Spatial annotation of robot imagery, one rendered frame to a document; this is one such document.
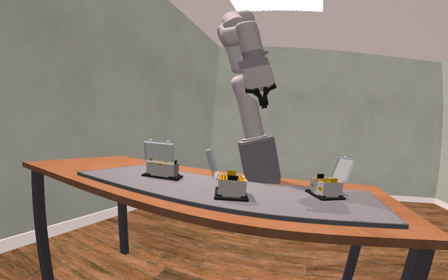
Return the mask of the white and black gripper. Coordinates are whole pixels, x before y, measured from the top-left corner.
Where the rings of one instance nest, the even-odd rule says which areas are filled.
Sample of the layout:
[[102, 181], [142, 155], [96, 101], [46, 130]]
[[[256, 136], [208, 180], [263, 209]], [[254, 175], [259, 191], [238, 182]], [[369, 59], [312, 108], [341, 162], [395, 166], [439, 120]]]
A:
[[[269, 91], [276, 89], [273, 72], [270, 67], [271, 65], [269, 60], [268, 63], [269, 65], [262, 65], [258, 67], [242, 69], [245, 92], [257, 96], [259, 104], [260, 106], [262, 106], [262, 108], [267, 108], [267, 105], [269, 105], [267, 100], [267, 95]], [[259, 88], [263, 88], [264, 90], [263, 96], [260, 94]]]

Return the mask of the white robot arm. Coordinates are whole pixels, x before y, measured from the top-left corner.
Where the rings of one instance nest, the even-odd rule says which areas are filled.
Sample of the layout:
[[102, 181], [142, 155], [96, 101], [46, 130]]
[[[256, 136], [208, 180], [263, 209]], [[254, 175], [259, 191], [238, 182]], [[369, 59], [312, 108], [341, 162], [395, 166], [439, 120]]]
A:
[[[263, 49], [258, 26], [250, 10], [227, 12], [223, 16], [223, 24], [217, 27], [217, 33], [226, 49], [233, 73], [242, 73], [242, 69], [246, 68], [269, 65], [267, 57], [263, 57], [268, 54], [268, 50]], [[242, 139], [242, 142], [267, 137], [267, 134], [264, 136], [258, 102], [252, 95], [245, 93], [243, 75], [232, 79], [232, 88], [246, 139]]]

